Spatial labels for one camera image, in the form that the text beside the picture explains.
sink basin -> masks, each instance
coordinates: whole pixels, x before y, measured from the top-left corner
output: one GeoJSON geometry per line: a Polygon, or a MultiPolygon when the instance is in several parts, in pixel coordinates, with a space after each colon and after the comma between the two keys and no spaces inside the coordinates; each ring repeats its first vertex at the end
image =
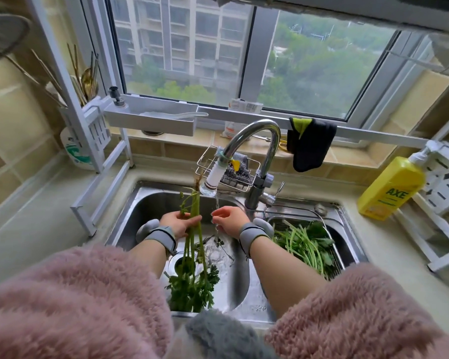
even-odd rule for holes
{"type": "MultiPolygon", "coordinates": [[[[163,183],[140,181],[127,200],[113,231],[108,238],[107,245],[122,247],[129,251],[136,246],[136,232],[151,219],[160,219],[170,211],[179,210],[182,202],[180,191],[185,195],[187,188],[163,183]]],[[[256,211],[248,211],[248,216],[266,219],[271,223],[278,223],[286,219],[290,223],[321,220],[326,224],[330,235],[335,241],[334,259],[338,274],[351,263],[367,261],[359,246],[358,240],[352,233],[344,211],[339,205],[333,203],[320,203],[319,210],[324,216],[315,213],[318,202],[308,200],[277,199],[271,208],[259,205],[256,211]]],[[[220,233],[222,246],[215,243],[216,228],[211,223],[211,212],[219,206],[239,206],[245,211],[244,197],[238,193],[219,192],[218,199],[201,196],[200,213],[203,216],[203,239],[206,255],[219,269],[220,281],[213,291],[214,305],[222,312],[244,321],[253,323],[272,323],[275,321],[274,313],[259,282],[257,272],[252,260],[246,260],[239,242],[220,233]]],[[[175,266],[180,264],[183,257],[184,240],[180,240],[177,247],[178,254],[170,257],[165,265],[168,275],[175,274],[175,266]]],[[[163,287],[168,285],[168,278],[163,274],[160,278],[163,287]]],[[[173,316],[191,317],[193,313],[172,312],[173,316]]]]}

green leafy vegetable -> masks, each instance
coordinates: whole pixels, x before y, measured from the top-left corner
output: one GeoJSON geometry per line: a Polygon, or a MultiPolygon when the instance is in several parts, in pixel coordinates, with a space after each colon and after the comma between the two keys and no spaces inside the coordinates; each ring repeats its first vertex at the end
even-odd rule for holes
{"type": "Polygon", "coordinates": [[[288,229],[275,231],[273,241],[329,279],[335,268],[330,250],[334,240],[328,237],[323,225],[311,222],[306,227],[295,227],[286,220],[283,222],[288,229]]]}
{"type": "MultiPolygon", "coordinates": [[[[200,192],[199,179],[195,182],[195,188],[191,195],[184,198],[180,205],[182,214],[190,210],[190,217],[200,214],[200,192]],[[186,201],[191,198],[192,204],[186,207],[186,201]]],[[[211,308],[214,304],[212,292],[215,285],[220,280],[218,268],[216,265],[207,267],[206,255],[204,250],[203,235],[201,223],[187,230],[188,236],[185,240],[185,252],[180,265],[176,266],[176,276],[168,276],[169,285],[166,287],[171,290],[171,297],[168,301],[169,307],[173,311],[199,313],[203,308],[211,308]],[[198,233],[200,242],[195,245],[194,237],[198,233]],[[203,264],[203,271],[196,277],[196,265],[203,264]]]]}

sleeve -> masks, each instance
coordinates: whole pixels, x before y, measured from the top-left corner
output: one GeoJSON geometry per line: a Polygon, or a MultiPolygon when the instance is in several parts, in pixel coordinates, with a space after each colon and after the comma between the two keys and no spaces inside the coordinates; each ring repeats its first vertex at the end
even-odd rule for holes
{"type": "Polygon", "coordinates": [[[0,358],[156,359],[172,335],[159,280],[120,248],[72,248],[0,285],[0,358]]]}
{"type": "Polygon", "coordinates": [[[349,267],[266,335],[282,358],[443,358],[449,337],[389,275],[349,267]]]}

yellow dish soap bottle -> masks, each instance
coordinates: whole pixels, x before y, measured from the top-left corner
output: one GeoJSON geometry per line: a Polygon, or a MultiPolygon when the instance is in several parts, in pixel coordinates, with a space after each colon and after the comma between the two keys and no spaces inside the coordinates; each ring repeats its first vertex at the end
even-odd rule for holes
{"type": "Polygon", "coordinates": [[[431,151],[424,150],[408,158],[396,157],[358,199],[362,215],[385,220],[410,197],[421,190],[426,175],[421,165],[431,151]]]}

apartment building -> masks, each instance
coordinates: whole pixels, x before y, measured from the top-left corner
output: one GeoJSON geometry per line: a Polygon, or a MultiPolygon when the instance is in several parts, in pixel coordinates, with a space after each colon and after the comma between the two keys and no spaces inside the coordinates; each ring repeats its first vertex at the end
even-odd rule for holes
{"type": "Polygon", "coordinates": [[[147,58],[178,84],[200,84],[225,103],[235,95],[250,6],[219,8],[212,0],[110,1],[125,77],[147,58]]]}

